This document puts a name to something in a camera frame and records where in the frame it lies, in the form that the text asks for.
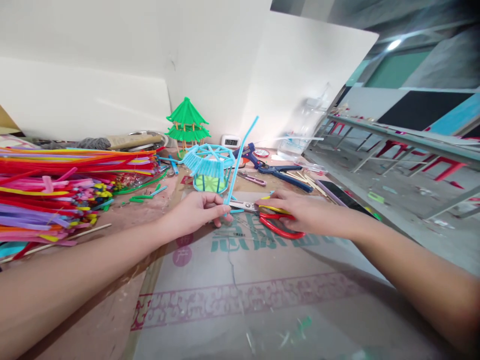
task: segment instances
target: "cardboard sheet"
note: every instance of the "cardboard sheet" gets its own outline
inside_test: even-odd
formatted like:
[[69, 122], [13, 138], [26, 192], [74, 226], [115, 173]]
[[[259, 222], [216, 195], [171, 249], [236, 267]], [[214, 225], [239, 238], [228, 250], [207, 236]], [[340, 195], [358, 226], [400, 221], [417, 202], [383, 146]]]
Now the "cardboard sheet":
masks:
[[443, 341], [349, 240], [288, 240], [254, 214], [234, 217], [229, 227], [170, 243], [153, 293], [137, 303], [135, 360], [447, 356]]

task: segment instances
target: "left hand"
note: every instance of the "left hand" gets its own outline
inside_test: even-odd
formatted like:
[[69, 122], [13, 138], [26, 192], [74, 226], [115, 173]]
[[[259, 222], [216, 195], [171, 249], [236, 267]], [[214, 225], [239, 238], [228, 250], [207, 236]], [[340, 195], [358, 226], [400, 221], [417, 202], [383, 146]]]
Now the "left hand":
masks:
[[231, 209], [217, 193], [194, 191], [167, 212], [161, 220], [169, 225], [175, 224], [177, 231], [175, 235], [180, 237], [193, 233], [210, 221], [219, 228], [222, 226], [220, 217], [227, 213], [225, 220], [232, 222], [234, 218], [229, 213]]

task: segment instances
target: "floor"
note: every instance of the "floor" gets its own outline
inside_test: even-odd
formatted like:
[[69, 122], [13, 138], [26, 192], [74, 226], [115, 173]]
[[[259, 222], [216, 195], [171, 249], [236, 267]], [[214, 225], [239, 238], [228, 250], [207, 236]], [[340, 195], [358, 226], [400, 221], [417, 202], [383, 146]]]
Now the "floor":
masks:
[[[369, 160], [359, 171], [352, 173], [350, 169], [380, 139], [373, 135], [362, 149], [356, 152], [355, 149], [367, 135], [365, 131], [354, 129], [340, 145], [339, 150], [334, 149], [334, 145], [340, 138], [328, 136], [316, 146], [311, 144], [304, 154], [311, 162], [325, 166], [345, 188], [350, 189], [360, 199], [374, 207], [418, 243], [480, 276], [480, 214], [465, 219], [455, 217], [455, 214], [459, 214], [460, 211], [473, 209], [474, 205], [462, 204], [460, 209], [454, 208], [451, 212], [444, 212], [430, 221], [419, 217], [478, 185], [480, 173], [463, 168], [446, 180], [437, 182], [434, 178], [447, 168], [446, 165], [439, 164], [428, 172], [406, 177], [408, 168], [412, 167], [413, 163], [401, 162], [382, 176], [379, 173], [389, 165], [389, 162], [381, 160]], [[398, 147], [394, 147], [383, 156], [391, 159], [397, 150]], [[411, 155], [405, 160], [421, 158]], [[452, 181], [463, 186], [465, 190], [451, 185]], [[371, 199], [368, 196], [369, 192], [383, 197], [384, 203]], [[437, 224], [435, 220], [441, 220], [444, 223]]]

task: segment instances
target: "digital timer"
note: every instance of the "digital timer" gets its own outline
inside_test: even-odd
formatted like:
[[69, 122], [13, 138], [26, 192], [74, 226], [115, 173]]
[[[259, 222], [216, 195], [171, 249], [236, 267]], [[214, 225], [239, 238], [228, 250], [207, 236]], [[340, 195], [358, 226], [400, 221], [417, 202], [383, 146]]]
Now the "digital timer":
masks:
[[240, 146], [241, 139], [236, 135], [224, 134], [221, 136], [220, 145], [226, 148], [236, 149]]

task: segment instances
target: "green wall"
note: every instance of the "green wall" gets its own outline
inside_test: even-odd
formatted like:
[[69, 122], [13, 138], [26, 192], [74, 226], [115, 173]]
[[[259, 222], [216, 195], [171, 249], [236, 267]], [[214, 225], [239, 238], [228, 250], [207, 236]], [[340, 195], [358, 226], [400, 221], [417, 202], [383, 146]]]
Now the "green wall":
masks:
[[363, 60], [360, 65], [356, 68], [356, 70], [351, 74], [350, 78], [346, 82], [346, 86], [353, 86], [357, 80], [359, 79], [360, 75], [364, 72], [365, 68], [369, 64], [370, 60]]
[[376, 68], [365, 86], [367, 88], [401, 88], [429, 54], [430, 51], [387, 56]]

